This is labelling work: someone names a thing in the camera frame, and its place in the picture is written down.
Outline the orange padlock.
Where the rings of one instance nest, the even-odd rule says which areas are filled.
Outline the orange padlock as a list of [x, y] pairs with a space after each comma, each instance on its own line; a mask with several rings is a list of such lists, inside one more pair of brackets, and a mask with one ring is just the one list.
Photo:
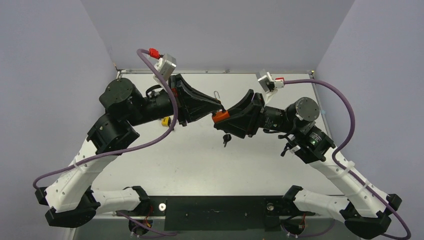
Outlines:
[[230, 113], [227, 109], [222, 108], [219, 111], [213, 112], [211, 119], [214, 124], [222, 122], [230, 117]]

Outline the black keys of orange padlock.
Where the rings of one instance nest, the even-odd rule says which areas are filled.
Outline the black keys of orange padlock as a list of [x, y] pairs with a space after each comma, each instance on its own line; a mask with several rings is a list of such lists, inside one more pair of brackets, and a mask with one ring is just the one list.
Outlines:
[[226, 133], [223, 135], [222, 139], [223, 139], [223, 146], [226, 147], [228, 142], [232, 140], [232, 135], [229, 133]]

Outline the brass padlock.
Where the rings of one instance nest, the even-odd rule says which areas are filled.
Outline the brass padlock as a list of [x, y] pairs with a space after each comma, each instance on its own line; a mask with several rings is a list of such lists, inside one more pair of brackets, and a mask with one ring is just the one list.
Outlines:
[[220, 101], [220, 100], [221, 100], [221, 98], [220, 98], [220, 94], [219, 94], [219, 92], [215, 90], [213, 93], [214, 93], [214, 97], [215, 97], [215, 99], [217, 99], [218, 101]]

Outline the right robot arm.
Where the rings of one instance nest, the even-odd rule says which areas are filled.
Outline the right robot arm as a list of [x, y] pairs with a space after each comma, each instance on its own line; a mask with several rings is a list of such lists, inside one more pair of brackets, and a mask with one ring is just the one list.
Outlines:
[[362, 239], [383, 235], [401, 199], [372, 186], [352, 161], [336, 151], [334, 141], [315, 125], [318, 104], [302, 97], [285, 109], [266, 106], [263, 96], [249, 90], [244, 98], [227, 110], [212, 115], [214, 127], [227, 135], [251, 137], [259, 129], [276, 132], [285, 139], [284, 152], [291, 152], [316, 169], [340, 191], [340, 196], [312, 192], [291, 186], [283, 195], [282, 207], [289, 213], [315, 213], [331, 217]]

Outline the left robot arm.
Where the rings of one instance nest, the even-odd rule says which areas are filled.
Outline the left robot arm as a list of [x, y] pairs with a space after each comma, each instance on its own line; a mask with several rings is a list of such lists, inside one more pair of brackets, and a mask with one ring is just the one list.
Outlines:
[[140, 136], [136, 126], [171, 115], [186, 126], [223, 108], [219, 100], [192, 88], [180, 74], [168, 78], [167, 88], [157, 84], [145, 93], [128, 78], [115, 79], [99, 101], [105, 113], [88, 131], [72, 163], [50, 186], [35, 189], [37, 201], [49, 207], [45, 218], [51, 227], [77, 228], [108, 212], [147, 213], [151, 202], [142, 187], [93, 190], [94, 180]]

